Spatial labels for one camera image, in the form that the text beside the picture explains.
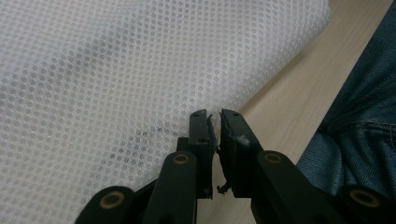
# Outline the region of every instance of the black plastic part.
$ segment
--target black plastic part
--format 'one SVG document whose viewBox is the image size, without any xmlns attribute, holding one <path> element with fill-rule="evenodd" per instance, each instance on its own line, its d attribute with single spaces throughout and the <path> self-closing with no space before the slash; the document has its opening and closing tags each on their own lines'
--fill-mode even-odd
<svg viewBox="0 0 396 224">
<path fill-rule="evenodd" d="M 141 223 L 155 181 L 137 192 L 110 187 L 96 193 L 84 207 L 76 224 Z"/>
<path fill-rule="evenodd" d="M 257 156 L 251 209 L 257 223 L 346 223 L 288 157 Z"/>
<path fill-rule="evenodd" d="M 185 145 L 185 138 L 178 140 L 178 147 Z M 187 151 L 198 160 L 198 199 L 212 199 L 212 162 L 218 147 L 211 116 L 206 118 L 206 110 L 199 110 L 190 115 L 190 129 Z"/>
<path fill-rule="evenodd" d="M 197 159 L 187 151 L 166 157 L 148 202 L 144 224 L 196 222 Z"/>
<path fill-rule="evenodd" d="M 179 137 L 177 139 L 176 151 L 189 151 L 189 138 Z"/>
<path fill-rule="evenodd" d="M 227 183 L 218 187 L 218 191 L 224 193 L 231 187 L 235 198 L 250 198 L 256 156 L 262 151 L 262 146 L 241 114 L 223 109 L 220 115 L 218 153 Z"/>
<path fill-rule="evenodd" d="M 396 204 L 362 186 L 344 186 L 335 197 L 335 207 L 349 223 L 395 223 Z"/>
</svg>

